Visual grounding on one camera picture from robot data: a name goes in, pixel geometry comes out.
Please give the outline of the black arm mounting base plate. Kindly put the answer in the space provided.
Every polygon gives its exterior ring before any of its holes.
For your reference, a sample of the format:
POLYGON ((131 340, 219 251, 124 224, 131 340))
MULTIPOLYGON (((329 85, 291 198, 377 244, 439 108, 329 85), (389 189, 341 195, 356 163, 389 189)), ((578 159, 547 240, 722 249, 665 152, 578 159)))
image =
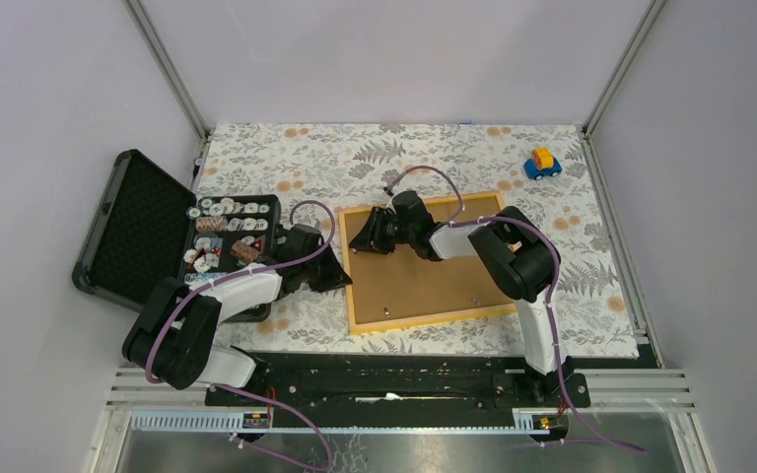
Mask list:
POLYGON ((583 375, 565 382, 521 357, 262 353, 247 390, 296 408, 323 429, 500 428, 514 409, 562 415, 590 404, 583 375))

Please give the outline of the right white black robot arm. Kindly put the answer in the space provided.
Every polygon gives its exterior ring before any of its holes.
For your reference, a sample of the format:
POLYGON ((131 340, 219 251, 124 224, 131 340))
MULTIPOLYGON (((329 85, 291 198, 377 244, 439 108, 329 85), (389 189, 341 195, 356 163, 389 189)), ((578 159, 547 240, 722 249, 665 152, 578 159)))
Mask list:
POLYGON ((524 341, 525 390, 535 404, 549 406, 565 392, 572 372, 554 312, 561 255, 516 207, 466 222, 438 222, 414 191, 374 207, 362 229, 348 242, 353 252, 390 254, 410 246, 422 259, 480 259, 495 286, 513 300, 524 341))

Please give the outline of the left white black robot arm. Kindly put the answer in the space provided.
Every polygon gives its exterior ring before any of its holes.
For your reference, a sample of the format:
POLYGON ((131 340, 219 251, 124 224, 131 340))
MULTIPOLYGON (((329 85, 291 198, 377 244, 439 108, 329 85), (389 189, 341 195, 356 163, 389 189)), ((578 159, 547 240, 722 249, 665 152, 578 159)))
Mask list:
POLYGON ((259 362, 241 349, 217 347, 217 328, 259 305, 277 302, 307 286, 325 293, 351 284, 329 242, 313 227, 279 229, 271 251, 237 241, 239 271, 190 288, 162 280, 141 309, 122 344, 125 360, 142 368, 148 381, 183 390, 194 383, 227 385, 244 405, 265 395, 259 362))

